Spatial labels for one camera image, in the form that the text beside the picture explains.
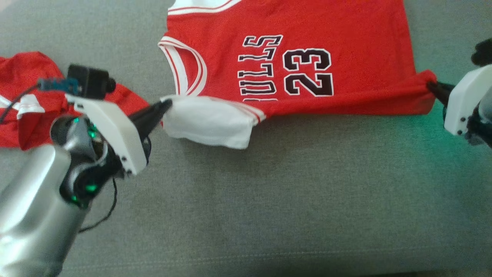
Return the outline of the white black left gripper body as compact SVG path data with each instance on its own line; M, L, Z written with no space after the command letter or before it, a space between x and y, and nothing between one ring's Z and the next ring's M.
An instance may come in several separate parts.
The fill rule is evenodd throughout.
M146 168L146 156L137 128L125 113L112 102L65 95L77 112L95 124L113 151L120 157L123 168L137 175Z

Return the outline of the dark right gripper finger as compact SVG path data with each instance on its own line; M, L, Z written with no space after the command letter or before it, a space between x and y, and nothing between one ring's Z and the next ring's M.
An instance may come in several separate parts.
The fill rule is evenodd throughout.
M439 102L441 102L444 106L448 105L449 102L449 97L450 97L450 91L445 90L445 89L433 89L432 93L436 97Z
M426 84L426 87L429 91L431 91L434 95L449 95L452 90L455 88L454 85L443 83L443 82L431 82L429 81Z

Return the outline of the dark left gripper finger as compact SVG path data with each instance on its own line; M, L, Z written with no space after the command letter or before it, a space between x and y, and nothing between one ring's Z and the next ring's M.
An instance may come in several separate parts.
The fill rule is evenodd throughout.
M156 102L146 108L131 114L134 125L156 125L161 121L164 114L172 107L173 101L167 99Z
M167 109L142 109L136 113L136 129L139 136L148 136L160 123Z

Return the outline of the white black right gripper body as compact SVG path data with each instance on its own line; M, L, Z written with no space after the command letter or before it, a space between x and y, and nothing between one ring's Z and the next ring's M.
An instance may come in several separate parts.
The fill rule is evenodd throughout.
M464 135L469 130L469 117L491 90L491 85L492 65L468 72L450 93L444 120L445 130L453 135Z

